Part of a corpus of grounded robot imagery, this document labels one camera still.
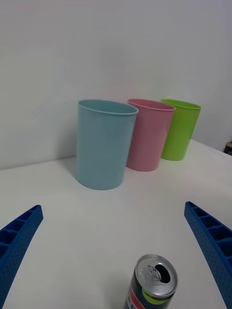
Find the green cup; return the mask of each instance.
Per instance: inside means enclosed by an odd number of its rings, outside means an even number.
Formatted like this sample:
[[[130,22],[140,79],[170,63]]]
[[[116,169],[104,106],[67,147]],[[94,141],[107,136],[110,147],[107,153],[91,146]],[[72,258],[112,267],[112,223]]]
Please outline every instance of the green cup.
[[[170,129],[161,158],[172,161],[184,159],[201,107],[196,104],[171,99],[162,102],[175,106]]]

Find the can opening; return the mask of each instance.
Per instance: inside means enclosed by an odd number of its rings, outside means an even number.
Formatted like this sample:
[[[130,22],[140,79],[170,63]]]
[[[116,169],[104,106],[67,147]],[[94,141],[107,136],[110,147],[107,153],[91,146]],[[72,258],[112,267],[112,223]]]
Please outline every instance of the can opening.
[[[161,280],[160,282],[162,283],[168,283],[170,282],[170,275],[169,272],[167,271],[167,269],[163,266],[163,265],[156,265],[155,269],[157,269],[157,271],[161,274]]]

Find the pull tab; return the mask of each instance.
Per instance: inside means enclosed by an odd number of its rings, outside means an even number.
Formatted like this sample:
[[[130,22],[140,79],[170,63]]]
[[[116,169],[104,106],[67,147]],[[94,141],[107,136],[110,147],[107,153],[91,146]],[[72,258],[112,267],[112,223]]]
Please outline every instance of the pull tab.
[[[149,273],[150,273],[150,275],[152,276],[153,279],[155,279],[157,281],[161,281],[162,280],[161,274],[160,274],[160,272],[156,268],[154,268],[151,265],[147,265],[147,268],[148,268]]]

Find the pink cup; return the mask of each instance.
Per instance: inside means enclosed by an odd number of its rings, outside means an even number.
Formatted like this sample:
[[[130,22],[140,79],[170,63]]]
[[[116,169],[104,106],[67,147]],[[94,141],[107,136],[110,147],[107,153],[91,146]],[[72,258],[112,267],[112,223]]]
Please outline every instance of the pink cup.
[[[135,120],[127,167],[152,171],[158,167],[175,107],[156,101],[130,99],[139,112]]]

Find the cup rim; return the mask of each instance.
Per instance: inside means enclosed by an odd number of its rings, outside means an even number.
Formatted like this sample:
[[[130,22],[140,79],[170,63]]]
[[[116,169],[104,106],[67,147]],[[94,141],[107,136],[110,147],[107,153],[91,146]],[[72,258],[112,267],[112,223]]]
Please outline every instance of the cup rim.
[[[97,109],[94,109],[94,108],[91,108],[91,107],[88,107],[88,106],[84,106],[83,103],[87,103],[87,102],[93,102],[93,101],[98,101],[98,102],[105,102],[105,103],[114,103],[114,104],[117,104],[117,105],[127,105],[128,107],[131,108],[131,110],[133,109],[134,111],[132,112],[107,112],[107,111],[101,111],[101,110],[97,110]],[[101,100],[101,99],[86,99],[86,100],[80,100],[78,102],[78,106],[86,109],[86,110],[89,110],[89,111],[92,111],[92,112],[99,112],[99,113],[103,113],[103,114],[110,114],[110,115],[122,115],[122,116],[128,116],[128,115],[135,115],[139,112],[139,110],[134,107],[134,106],[131,106],[129,104],[125,104],[125,103],[120,103],[120,102],[115,102],[115,101],[108,101],[108,100]]]
[[[171,104],[172,106],[179,107],[179,108],[185,108],[188,110],[201,110],[202,109],[200,105],[186,102],[186,101],[174,100],[171,98],[163,98],[161,101],[166,104]]]
[[[167,107],[167,108],[162,108],[162,107],[151,107],[151,106],[144,106],[139,103],[139,101],[144,101],[144,102],[151,102],[151,103],[156,103],[159,104],[160,106]],[[161,112],[174,112],[175,111],[175,106],[172,106],[170,104],[165,104],[160,101],[154,101],[154,100],[147,100],[143,98],[131,98],[128,100],[128,104],[133,104],[133,106],[138,106],[141,108],[146,108],[148,110],[155,110],[155,111],[161,111]]]

